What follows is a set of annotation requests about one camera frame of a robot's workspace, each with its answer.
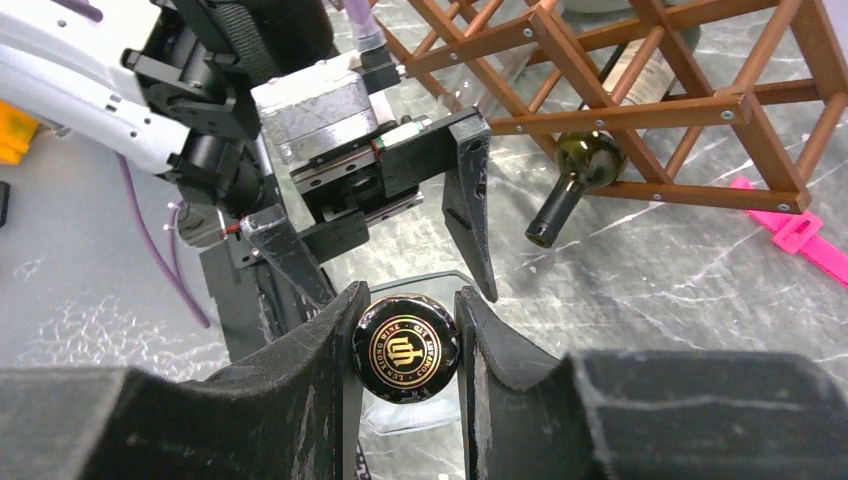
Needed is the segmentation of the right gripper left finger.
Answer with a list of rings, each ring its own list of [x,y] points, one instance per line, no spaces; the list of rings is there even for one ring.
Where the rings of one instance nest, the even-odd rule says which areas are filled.
[[[310,321],[204,381],[137,368],[5,369],[5,479],[351,479],[362,386],[350,284]]]

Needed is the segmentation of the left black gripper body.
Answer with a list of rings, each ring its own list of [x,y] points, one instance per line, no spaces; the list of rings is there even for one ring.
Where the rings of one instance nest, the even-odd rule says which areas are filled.
[[[292,173],[313,224],[297,230],[336,294],[324,264],[369,239],[369,230],[418,205],[423,182],[442,176],[456,159],[461,139],[490,134],[479,111],[468,108],[437,121],[405,118],[379,127],[309,161]],[[285,208],[277,180],[267,177],[267,195],[258,211]],[[297,291],[262,258],[241,232],[240,220],[226,218],[217,242],[201,256],[204,277],[215,300],[228,357],[240,360],[315,316]]]

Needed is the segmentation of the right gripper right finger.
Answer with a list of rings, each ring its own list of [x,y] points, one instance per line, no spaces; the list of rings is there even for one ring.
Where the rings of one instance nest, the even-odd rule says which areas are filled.
[[[455,295],[470,479],[843,479],[847,401],[785,352],[556,358],[472,288]]]

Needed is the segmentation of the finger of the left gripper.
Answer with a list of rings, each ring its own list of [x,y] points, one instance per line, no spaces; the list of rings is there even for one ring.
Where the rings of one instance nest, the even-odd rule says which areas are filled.
[[[239,225],[247,241],[307,304],[321,310],[334,300],[333,288],[283,206],[249,214]]]
[[[490,134],[461,139],[445,172],[445,225],[482,295],[498,300],[488,238],[487,180]]]

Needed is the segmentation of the clear square liquor bottle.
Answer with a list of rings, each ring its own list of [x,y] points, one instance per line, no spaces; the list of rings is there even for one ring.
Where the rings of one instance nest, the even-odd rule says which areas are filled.
[[[368,429],[390,436],[459,420],[453,296],[472,284],[458,271],[445,271],[372,289],[374,302],[354,331],[354,353],[366,390],[362,421]]]

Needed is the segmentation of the dark green wine bottle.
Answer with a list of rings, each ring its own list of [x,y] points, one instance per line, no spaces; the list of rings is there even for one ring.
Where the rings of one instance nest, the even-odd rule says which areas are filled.
[[[635,40],[618,47],[617,56],[605,66],[602,86],[621,106],[659,102],[677,82],[660,51],[641,59],[642,44]],[[525,237],[542,248],[553,246],[587,190],[617,180],[625,155],[607,131],[563,133],[557,143],[556,165],[559,178],[525,230]]]

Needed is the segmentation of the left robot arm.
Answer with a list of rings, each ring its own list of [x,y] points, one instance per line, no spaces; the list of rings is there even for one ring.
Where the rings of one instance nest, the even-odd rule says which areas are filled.
[[[232,360],[335,296],[323,264],[445,178],[442,211],[477,286],[491,132],[475,108],[396,119],[410,73],[368,1],[342,55],[319,1],[5,1],[1,97],[176,185]]]

